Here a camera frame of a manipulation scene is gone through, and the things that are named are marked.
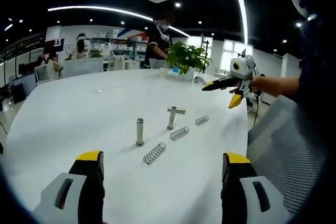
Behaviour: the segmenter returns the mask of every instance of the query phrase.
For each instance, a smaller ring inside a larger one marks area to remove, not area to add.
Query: person
[[[168,68],[166,59],[167,50],[172,45],[172,38],[169,36],[168,28],[175,21],[172,14],[163,14],[155,19],[154,27],[149,31],[149,41],[145,55],[145,65],[151,68]]]
[[[322,204],[335,188],[335,109],[332,104],[335,59],[332,52],[333,22],[330,5],[323,0],[292,0],[306,19],[302,25],[301,74],[296,77],[254,76],[252,89],[294,100],[306,113],[319,133],[319,146],[326,151],[326,161],[319,179],[306,202],[288,223],[318,223],[333,218],[333,204]]]
[[[114,52],[112,45],[110,43],[110,38],[105,39],[105,42],[100,45],[99,51],[103,57],[112,57],[112,56],[114,57]]]
[[[90,55],[90,41],[86,39],[84,33],[77,36],[76,44],[73,46],[67,60],[76,60],[89,58]]]
[[[57,62],[57,54],[55,52],[49,54],[45,64],[52,65],[56,72],[63,70],[63,66]]]

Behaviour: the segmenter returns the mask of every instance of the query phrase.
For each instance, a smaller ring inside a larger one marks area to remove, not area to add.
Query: metal shaft
[[[172,107],[168,107],[167,110],[168,111],[172,111]],[[183,114],[183,115],[185,115],[185,109],[178,109],[178,108],[176,108],[176,112],[177,112],[177,114]]]
[[[168,130],[172,130],[174,128],[173,124],[174,124],[175,114],[176,114],[176,107],[172,107],[170,111],[170,116],[169,116],[169,124],[167,126]]]
[[[143,146],[143,119],[138,118],[136,127],[136,139],[137,139],[137,146]]]

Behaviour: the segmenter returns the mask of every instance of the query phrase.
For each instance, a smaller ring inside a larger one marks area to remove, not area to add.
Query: led strip light
[[[151,21],[151,22],[153,21],[152,18],[141,15],[141,14],[138,14],[138,13],[133,13],[133,12],[129,12],[127,10],[115,9],[115,8],[110,8],[110,7],[102,7],[102,6],[85,6],[85,5],[84,6],[63,6],[63,7],[50,8],[50,9],[48,9],[48,12],[52,12],[54,10],[67,10],[67,9],[107,10],[109,12],[123,13],[123,14],[127,14],[127,15],[130,15],[130,16],[142,18],[142,19],[145,19],[145,20],[148,20],[148,21]],[[182,35],[184,35],[184,36],[186,36],[186,37],[190,37],[189,34],[186,34],[186,33],[182,32],[181,30],[178,30],[175,27],[170,26],[169,28],[178,32],[178,33],[180,33],[180,34],[182,34]]]
[[[245,9],[245,3],[244,0],[238,0],[239,7],[240,7],[240,13],[242,15],[242,22],[243,22],[243,30],[244,30],[244,43],[248,44],[248,32],[247,32],[247,15],[246,15],[246,9]]]

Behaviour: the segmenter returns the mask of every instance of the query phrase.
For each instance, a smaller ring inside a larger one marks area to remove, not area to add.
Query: computer monitor
[[[44,42],[43,54],[47,55],[51,52],[62,52],[64,47],[64,38],[46,40]]]

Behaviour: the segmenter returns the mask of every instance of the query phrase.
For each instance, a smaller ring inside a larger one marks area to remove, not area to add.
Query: green leaves
[[[207,67],[212,62],[207,58],[207,55],[204,48],[196,48],[177,42],[168,49],[167,62],[171,67],[178,66],[180,74],[187,73],[190,67],[201,71],[204,65]]]

